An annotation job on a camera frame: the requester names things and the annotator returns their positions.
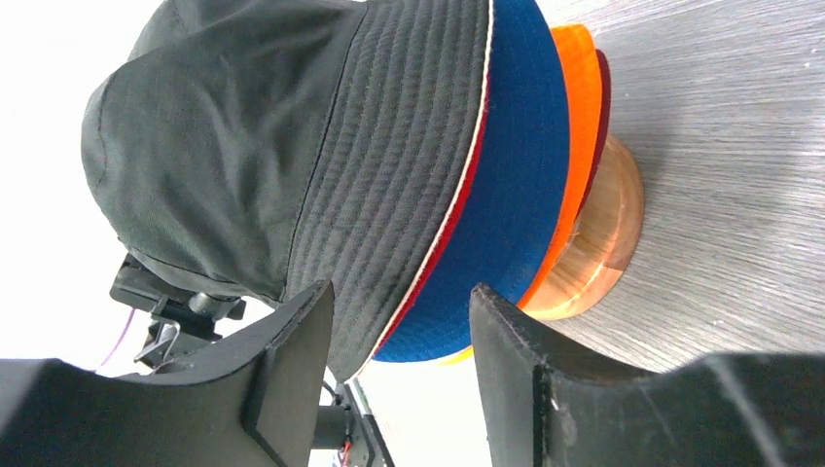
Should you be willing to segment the orange hat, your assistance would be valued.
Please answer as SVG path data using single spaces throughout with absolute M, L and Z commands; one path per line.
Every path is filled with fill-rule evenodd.
M 580 24 L 550 28 L 560 58 L 569 111 L 569 164 L 554 237 L 539 273 L 518 306 L 530 300 L 559 259 L 572 232 L 588 183 L 601 104 L 601 78 L 596 47 L 588 29 Z

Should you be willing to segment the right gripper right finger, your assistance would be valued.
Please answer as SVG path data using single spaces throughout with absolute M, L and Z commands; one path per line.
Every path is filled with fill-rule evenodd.
M 710 354 L 656 374 L 571 340 L 484 284 L 469 319 L 496 466 L 824 462 L 820 354 Z

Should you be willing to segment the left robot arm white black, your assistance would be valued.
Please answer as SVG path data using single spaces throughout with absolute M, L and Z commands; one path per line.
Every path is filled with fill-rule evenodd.
M 239 321 L 246 302 L 241 297 L 213 296 L 175 287 L 127 254 L 109 292 L 110 297 L 151 317 L 147 337 L 134 361 L 167 372 L 172 361 L 221 340 L 216 323 Z

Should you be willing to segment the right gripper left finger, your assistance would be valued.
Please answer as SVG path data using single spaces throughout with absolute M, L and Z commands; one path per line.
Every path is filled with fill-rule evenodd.
M 305 466 L 334 313 L 319 281 L 152 375 L 1 364 L 5 466 Z

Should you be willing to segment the black hat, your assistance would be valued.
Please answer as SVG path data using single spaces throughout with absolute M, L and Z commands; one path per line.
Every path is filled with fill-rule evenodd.
M 493 24 L 489 1 L 165 1 L 90 96 L 91 194 L 176 287 L 275 305 L 330 280 L 349 380 L 454 200 Z

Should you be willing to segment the blue hat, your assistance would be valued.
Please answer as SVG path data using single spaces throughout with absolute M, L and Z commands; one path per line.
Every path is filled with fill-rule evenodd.
M 437 265 L 380 362 L 440 359 L 471 343 L 471 290 L 519 301 L 539 273 L 562 205 L 569 111 L 550 28 L 533 1 L 497 1 L 483 146 L 469 198 Z

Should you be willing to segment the wooden hat stand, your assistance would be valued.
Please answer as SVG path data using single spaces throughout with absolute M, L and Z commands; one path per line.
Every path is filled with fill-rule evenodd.
M 644 208 L 636 159 L 610 134 L 576 229 L 538 291 L 520 309 L 549 322 L 598 304 L 628 267 L 642 231 Z

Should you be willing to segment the dark red bucket hat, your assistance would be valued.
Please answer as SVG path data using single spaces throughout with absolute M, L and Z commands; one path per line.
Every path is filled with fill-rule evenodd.
M 612 79 L 610 74 L 609 63 L 605 53 L 601 49 L 596 49 L 595 54 L 598 61 L 601 78 L 601 104 L 599 110 L 596 140 L 593 150 L 591 172 L 577 214 L 580 214 L 584 210 L 586 201 L 588 200 L 588 197 L 590 195 L 594 178 L 598 171 L 600 160 L 606 144 L 611 113 Z

